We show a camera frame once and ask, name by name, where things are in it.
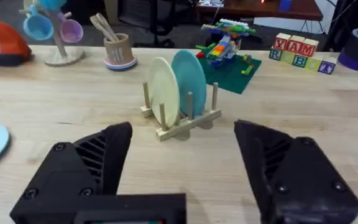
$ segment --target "red object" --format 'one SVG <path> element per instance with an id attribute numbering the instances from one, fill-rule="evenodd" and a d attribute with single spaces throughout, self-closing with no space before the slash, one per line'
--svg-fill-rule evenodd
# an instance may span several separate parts
<path id="1" fill-rule="evenodd" d="M 316 46 L 303 43 L 298 53 L 306 57 L 312 57 L 315 51 Z"/>
<path id="2" fill-rule="evenodd" d="M 203 57 L 204 57 L 204 53 L 198 52 L 198 53 L 196 54 L 196 57 L 197 57 L 197 58 L 203 58 Z"/>
<path id="3" fill-rule="evenodd" d="M 280 50 L 286 50 L 287 49 L 287 43 L 288 40 L 276 38 L 274 41 L 274 48 L 280 49 Z"/>
<path id="4" fill-rule="evenodd" d="M 287 44 L 287 51 L 298 53 L 303 46 L 302 42 L 296 41 L 296 40 L 289 40 Z"/>

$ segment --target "cup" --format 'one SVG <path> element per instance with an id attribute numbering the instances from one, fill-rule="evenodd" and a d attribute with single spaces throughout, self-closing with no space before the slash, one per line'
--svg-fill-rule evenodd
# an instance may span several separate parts
<path id="1" fill-rule="evenodd" d="M 81 24 L 73 19 L 66 19 L 63 13 L 59 13 L 58 16 L 62 21 L 60 26 L 62 40 L 67 43 L 78 43 L 84 35 Z"/>
<path id="2" fill-rule="evenodd" d="M 103 39 L 107 57 L 111 65 L 125 65 L 134 61 L 131 43 L 126 34 L 116 34 L 119 41 L 112 42 L 107 38 Z"/>
<path id="3" fill-rule="evenodd" d="M 35 40 L 47 40 L 53 35 L 53 25 L 48 18 L 38 14 L 34 5 L 29 7 L 31 16 L 23 23 L 24 32 Z"/>
<path id="4" fill-rule="evenodd" d="M 66 0 L 38 0 L 38 3 L 45 9 L 60 10 Z"/>

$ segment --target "alphabet block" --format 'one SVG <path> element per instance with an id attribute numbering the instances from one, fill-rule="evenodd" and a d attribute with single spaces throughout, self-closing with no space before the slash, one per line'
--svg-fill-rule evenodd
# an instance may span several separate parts
<path id="1" fill-rule="evenodd" d="M 332 58 L 332 57 L 324 58 L 321 61 L 321 65 L 318 68 L 318 71 L 321 72 L 321 73 L 325 73 L 325 74 L 330 75 L 330 74 L 333 73 L 333 71 L 335 69 L 336 62 L 337 62 L 336 58 Z"/>
<path id="2" fill-rule="evenodd" d="M 281 60 L 281 56 L 283 54 L 282 50 L 274 49 L 273 47 L 270 49 L 269 58 L 273 60 Z"/>
<path id="3" fill-rule="evenodd" d="M 295 55 L 292 65 L 304 68 L 306 65 L 306 62 L 308 60 L 308 57 L 302 56 L 302 55 Z"/>
<path id="4" fill-rule="evenodd" d="M 306 62 L 305 68 L 317 72 L 321 65 L 321 57 L 311 57 Z"/>
<path id="5" fill-rule="evenodd" d="M 278 50 L 285 50 L 291 35 L 279 33 L 274 40 L 273 48 Z"/>
<path id="6" fill-rule="evenodd" d="M 302 48 L 303 41 L 305 41 L 304 37 L 293 35 L 288 41 L 287 51 L 297 54 Z"/>
<path id="7" fill-rule="evenodd" d="M 298 53 L 306 57 L 312 57 L 316 52 L 318 43 L 319 42 L 317 40 L 306 39 L 303 41 L 301 49 Z"/>
<path id="8" fill-rule="evenodd" d="M 295 58 L 295 54 L 288 51 L 283 51 L 281 56 L 281 61 L 292 64 L 293 59 Z"/>

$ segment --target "table surface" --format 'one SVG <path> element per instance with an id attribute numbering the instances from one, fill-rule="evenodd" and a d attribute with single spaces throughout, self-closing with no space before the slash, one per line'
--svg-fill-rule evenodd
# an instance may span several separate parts
<path id="1" fill-rule="evenodd" d="M 53 47 L 30 47 L 33 62 L 0 67 L 0 124 L 12 135 L 0 160 L 0 224 L 12 223 L 11 208 L 54 143 L 123 121 L 132 123 L 134 134 L 119 194 L 184 192 L 188 223 L 259 223 L 233 132 L 237 119 L 315 138 L 358 196 L 357 72 L 338 65 L 324 75 L 270 60 L 268 52 L 241 52 L 262 66 L 242 95 L 219 90 L 223 116 L 213 129 L 192 129 L 187 141 L 159 142 L 156 121 L 139 113 L 142 82 L 154 57 L 171 62 L 177 49 L 134 49 L 136 68 L 110 72 L 101 47 L 84 47 L 86 59 L 60 68 L 42 62 Z M 211 95 L 208 86 L 207 102 Z"/>
<path id="2" fill-rule="evenodd" d="M 220 14 L 242 17 L 281 17 L 288 19 L 323 20 L 323 14 L 314 0 L 292 0 L 288 11 L 280 11 L 280 0 L 226 0 Z M 216 12 L 215 7 L 197 7 L 199 12 Z"/>

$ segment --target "wooden peg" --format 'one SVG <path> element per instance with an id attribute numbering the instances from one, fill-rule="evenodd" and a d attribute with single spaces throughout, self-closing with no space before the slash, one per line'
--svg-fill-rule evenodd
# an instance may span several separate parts
<path id="1" fill-rule="evenodd" d="M 144 92 L 144 103 L 147 109 L 150 108 L 150 98 L 149 98 L 149 86 L 146 82 L 143 82 L 143 92 Z"/>
<path id="2" fill-rule="evenodd" d="M 193 93 L 187 93 L 187 117 L 191 121 L 193 119 Z"/>
<path id="3" fill-rule="evenodd" d="M 160 104 L 160 117 L 161 117 L 161 128 L 162 131 L 167 131 L 168 127 L 167 127 L 167 122 L 165 121 L 165 108 L 164 108 L 164 104 L 161 103 Z"/>
<path id="4" fill-rule="evenodd" d="M 218 83 L 214 82 L 214 90 L 212 92 L 212 110 L 216 110 L 216 101 L 218 100 Z"/>

